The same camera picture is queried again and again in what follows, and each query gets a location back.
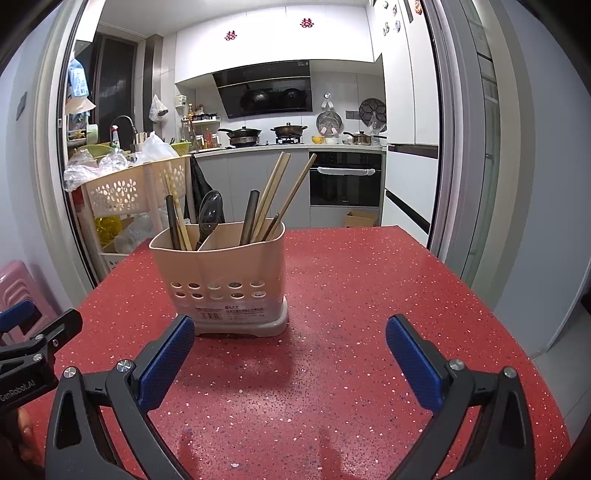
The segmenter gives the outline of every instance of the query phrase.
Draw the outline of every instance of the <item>kitchen counter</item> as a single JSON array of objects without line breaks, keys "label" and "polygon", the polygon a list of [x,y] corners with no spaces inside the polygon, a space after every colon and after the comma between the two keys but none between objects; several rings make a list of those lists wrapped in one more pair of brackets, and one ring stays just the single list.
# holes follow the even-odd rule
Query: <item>kitchen counter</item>
[{"label": "kitchen counter", "polygon": [[196,154],[197,159],[214,157],[217,155],[228,155],[233,153],[250,153],[250,152],[261,152],[267,150],[278,150],[278,151],[289,151],[289,150],[315,150],[315,151],[341,151],[341,152],[372,152],[372,153],[384,153],[388,151],[388,147],[382,145],[328,145],[328,144],[284,144],[284,145],[259,145],[257,147],[243,147],[243,148],[230,148],[224,150],[211,150],[206,152],[200,152]]},{"label": "kitchen counter", "polygon": [[[552,473],[569,449],[554,399],[516,341],[445,265],[398,227],[288,232],[285,248],[287,330],[268,339],[196,339],[150,414],[195,479],[387,478],[430,418],[386,346],[385,322],[395,313],[447,358],[471,369],[517,369],[536,478]],[[134,358],[175,315],[145,244],[79,310],[83,331],[59,352],[58,372]],[[52,400],[28,407],[42,441]],[[122,445],[113,415],[107,424]],[[455,467],[469,435],[460,430],[440,472]],[[127,447],[122,458],[135,464]]]}]

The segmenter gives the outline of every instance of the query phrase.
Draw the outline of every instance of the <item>utensil holder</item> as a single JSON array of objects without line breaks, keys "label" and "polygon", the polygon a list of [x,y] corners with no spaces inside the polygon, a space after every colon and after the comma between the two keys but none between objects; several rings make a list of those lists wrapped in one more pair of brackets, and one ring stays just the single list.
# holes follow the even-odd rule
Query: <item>utensil holder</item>
[{"label": "utensil holder", "polygon": [[[270,223],[266,219],[264,228]],[[150,242],[170,299],[179,314],[193,319],[197,335],[267,337],[287,327],[285,225],[267,242],[237,247],[242,226],[218,225],[198,251],[173,250],[168,230]],[[187,225],[187,230],[196,245],[199,226]]]}]

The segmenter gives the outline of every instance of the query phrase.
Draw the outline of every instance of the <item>plastic basket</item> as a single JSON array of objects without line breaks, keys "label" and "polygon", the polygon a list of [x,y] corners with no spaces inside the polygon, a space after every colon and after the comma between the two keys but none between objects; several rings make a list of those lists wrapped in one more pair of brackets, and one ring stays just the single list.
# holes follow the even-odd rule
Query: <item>plastic basket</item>
[{"label": "plastic basket", "polygon": [[[187,230],[196,245],[199,226]],[[168,230],[150,243],[170,299],[197,335],[274,336],[287,327],[285,225],[267,242],[237,247],[241,232],[242,222],[219,225],[199,251],[171,249]]]},{"label": "plastic basket", "polygon": [[84,184],[95,217],[131,215],[165,206],[161,172],[172,166],[179,197],[185,195],[187,156],[130,167]]}]

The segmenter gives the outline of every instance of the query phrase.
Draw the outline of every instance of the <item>green bowl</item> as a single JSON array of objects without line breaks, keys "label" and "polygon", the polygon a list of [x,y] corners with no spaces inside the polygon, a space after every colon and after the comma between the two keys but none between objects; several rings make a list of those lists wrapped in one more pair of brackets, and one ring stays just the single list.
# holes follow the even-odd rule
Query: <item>green bowl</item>
[{"label": "green bowl", "polygon": [[107,145],[84,145],[84,147],[81,148],[87,148],[88,153],[92,155],[92,158],[104,157],[113,151],[113,148],[108,147]]}]

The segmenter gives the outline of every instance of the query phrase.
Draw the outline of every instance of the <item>metal screw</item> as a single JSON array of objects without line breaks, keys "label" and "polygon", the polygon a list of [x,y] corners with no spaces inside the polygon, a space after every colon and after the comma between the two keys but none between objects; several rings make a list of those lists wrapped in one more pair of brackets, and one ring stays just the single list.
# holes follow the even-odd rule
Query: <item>metal screw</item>
[{"label": "metal screw", "polygon": [[74,375],[76,375],[76,367],[68,367],[64,370],[64,377],[72,378]]},{"label": "metal screw", "polygon": [[458,360],[456,358],[454,360],[450,360],[449,361],[449,367],[452,370],[455,370],[456,372],[459,372],[460,370],[464,370],[464,368],[466,367],[466,364],[464,362],[462,362],[461,360]]},{"label": "metal screw", "polygon": [[512,367],[505,367],[503,373],[507,378],[515,378],[517,376],[515,368]]},{"label": "metal screw", "polygon": [[133,363],[131,360],[121,360],[119,363],[117,363],[117,370],[120,372],[127,372],[127,370],[129,370],[132,365]]}]

